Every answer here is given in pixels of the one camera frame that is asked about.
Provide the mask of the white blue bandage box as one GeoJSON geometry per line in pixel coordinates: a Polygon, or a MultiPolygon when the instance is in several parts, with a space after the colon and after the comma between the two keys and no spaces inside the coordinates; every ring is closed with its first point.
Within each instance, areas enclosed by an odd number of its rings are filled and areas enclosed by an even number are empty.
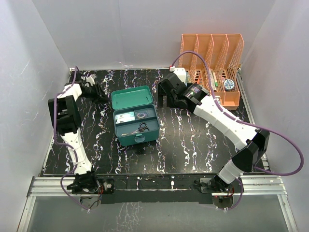
{"type": "Polygon", "coordinates": [[[135,114],[133,111],[131,112],[126,112],[126,113],[120,113],[115,115],[115,123],[120,124],[120,123],[125,123],[125,122],[130,122],[134,121],[135,119],[135,114]]]}

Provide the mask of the clear bag with rubber bands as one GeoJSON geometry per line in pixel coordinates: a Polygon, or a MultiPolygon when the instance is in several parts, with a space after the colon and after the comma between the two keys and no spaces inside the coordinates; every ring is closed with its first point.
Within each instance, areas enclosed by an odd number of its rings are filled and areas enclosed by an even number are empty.
{"type": "Polygon", "coordinates": [[[148,112],[136,112],[137,119],[144,119],[148,117],[148,112]]]}

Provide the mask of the blue divided tray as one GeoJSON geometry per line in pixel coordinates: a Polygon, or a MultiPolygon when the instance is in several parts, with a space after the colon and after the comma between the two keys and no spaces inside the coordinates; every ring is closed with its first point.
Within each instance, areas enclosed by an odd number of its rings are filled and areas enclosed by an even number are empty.
{"type": "Polygon", "coordinates": [[[144,131],[144,132],[151,132],[151,131],[158,132],[159,131],[159,122],[158,122],[156,109],[155,109],[155,106],[152,104],[131,107],[131,108],[126,108],[122,110],[116,110],[113,113],[113,119],[114,119],[115,134],[117,137],[124,137],[126,135],[122,135],[122,134],[131,133],[137,130],[140,123],[142,122],[145,122],[149,128],[149,131],[144,131]],[[133,111],[135,115],[136,115],[136,112],[148,112],[148,117],[144,119],[137,119],[137,117],[135,116],[136,120],[134,121],[120,123],[120,124],[115,123],[116,114],[126,113],[126,112],[131,112],[131,111],[133,111]]]}

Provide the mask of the green medicine kit box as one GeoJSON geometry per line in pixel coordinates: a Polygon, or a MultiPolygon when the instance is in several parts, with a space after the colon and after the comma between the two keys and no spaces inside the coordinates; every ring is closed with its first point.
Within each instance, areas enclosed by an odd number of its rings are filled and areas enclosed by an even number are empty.
{"type": "Polygon", "coordinates": [[[147,86],[116,90],[111,98],[114,132],[120,145],[137,145],[158,139],[160,125],[147,86]]]}

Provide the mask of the black handled scissors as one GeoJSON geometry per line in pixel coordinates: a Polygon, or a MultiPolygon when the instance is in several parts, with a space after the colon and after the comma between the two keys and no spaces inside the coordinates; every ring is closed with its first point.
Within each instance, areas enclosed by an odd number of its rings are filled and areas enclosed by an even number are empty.
{"type": "Polygon", "coordinates": [[[144,132],[144,131],[149,131],[149,128],[148,128],[148,126],[145,122],[142,122],[142,123],[140,123],[137,130],[135,130],[131,133],[124,133],[122,135],[132,135],[132,134],[141,133],[141,132],[144,132]]]}

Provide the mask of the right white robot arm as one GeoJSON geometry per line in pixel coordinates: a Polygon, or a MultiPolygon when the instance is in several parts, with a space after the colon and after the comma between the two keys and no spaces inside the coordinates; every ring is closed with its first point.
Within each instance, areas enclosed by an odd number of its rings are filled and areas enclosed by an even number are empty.
{"type": "Polygon", "coordinates": [[[225,135],[238,152],[204,187],[214,191],[228,191],[233,181],[253,171],[267,150],[269,132],[242,123],[225,108],[217,107],[217,100],[198,84],[186,85],[175,73],[158,82],[158,97],[167,98],[167,106],[188,110],[206,120],[225,135]]]}

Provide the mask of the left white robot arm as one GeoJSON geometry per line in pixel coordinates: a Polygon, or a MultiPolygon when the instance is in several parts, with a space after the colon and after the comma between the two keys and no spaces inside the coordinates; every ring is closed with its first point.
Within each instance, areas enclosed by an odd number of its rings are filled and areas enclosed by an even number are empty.
{"type": "Polygon", "coordinates": [[[82,120],[77,107],[78,98],[88,98],[93,103],[108,103],[109,98],[102,90],[95,75],[82,77],[68,83],[56,98],[48,100],[51,122],[67,147],[74,165],[75,180],[67,186],[73,194],[96,193],[100,186],[92,164],[89,161],[81,137],[82,120]]]}

